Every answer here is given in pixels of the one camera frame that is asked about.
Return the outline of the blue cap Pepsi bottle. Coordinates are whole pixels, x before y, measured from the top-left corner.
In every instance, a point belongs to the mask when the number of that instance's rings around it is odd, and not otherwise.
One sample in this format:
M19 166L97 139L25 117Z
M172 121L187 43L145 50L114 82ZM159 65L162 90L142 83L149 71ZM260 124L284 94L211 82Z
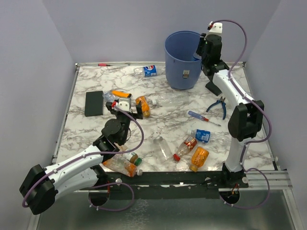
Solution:
M198 54L194 53L193 58L194 58L194 60L200 60L201 56L199 56Z

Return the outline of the clear bottle white cap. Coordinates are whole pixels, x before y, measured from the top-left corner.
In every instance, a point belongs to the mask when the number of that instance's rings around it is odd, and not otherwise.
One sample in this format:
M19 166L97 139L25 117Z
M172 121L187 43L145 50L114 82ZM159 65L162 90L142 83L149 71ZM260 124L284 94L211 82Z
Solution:
M165 95L160 95L152 99L153 105L171 107L171 106L181 106L189 102L189 96L180 93L168 93Z

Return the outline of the small orange juice bottle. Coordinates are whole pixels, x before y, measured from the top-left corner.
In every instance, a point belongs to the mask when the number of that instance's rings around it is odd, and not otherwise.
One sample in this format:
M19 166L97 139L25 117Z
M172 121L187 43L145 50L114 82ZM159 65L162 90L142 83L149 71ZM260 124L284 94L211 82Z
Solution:
M141 104L143 117L149 118L151 114L150 114L150 107L149 107L146 97L139 96L136 98L135 101L136 101L136 104Z

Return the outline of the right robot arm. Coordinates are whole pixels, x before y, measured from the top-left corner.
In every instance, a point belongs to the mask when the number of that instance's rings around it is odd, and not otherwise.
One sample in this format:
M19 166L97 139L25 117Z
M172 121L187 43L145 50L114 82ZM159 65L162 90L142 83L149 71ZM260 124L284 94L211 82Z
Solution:
M261 130L264 104L246 94L231 74L230 68L221 60L222 38L216 34L201 34L196 54L201 57L201 67L209 83L206 88L219 96L222 94L233 108L228 121L232 137L228 157L223 163L221 184L232 187L244 177L244 160L252 141Z

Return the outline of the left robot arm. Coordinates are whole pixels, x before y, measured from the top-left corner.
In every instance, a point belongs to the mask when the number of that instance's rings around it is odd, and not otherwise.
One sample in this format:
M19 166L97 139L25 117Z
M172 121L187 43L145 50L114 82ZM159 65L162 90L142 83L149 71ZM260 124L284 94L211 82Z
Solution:
M119 146L126 143L130 123L143 119L142 106L131 104L124 98L106 103L115 115L105 123L102 135L88 148L60 163L42 167L33 166L25 177L19 192L23 196L22 206L38 215L49 209L57 199L80 189L101 189L112 185L101 163L124 152Z

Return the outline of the clear wide bottle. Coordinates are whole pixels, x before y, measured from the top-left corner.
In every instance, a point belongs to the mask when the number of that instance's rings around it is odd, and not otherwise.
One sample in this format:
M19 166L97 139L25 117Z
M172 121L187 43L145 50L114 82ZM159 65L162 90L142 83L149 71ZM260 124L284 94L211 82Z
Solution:
M168 142L162 137L158 136L153 140L153 145L157 154L159 155L159 161L164 163L172 158L172 151L168 145Z

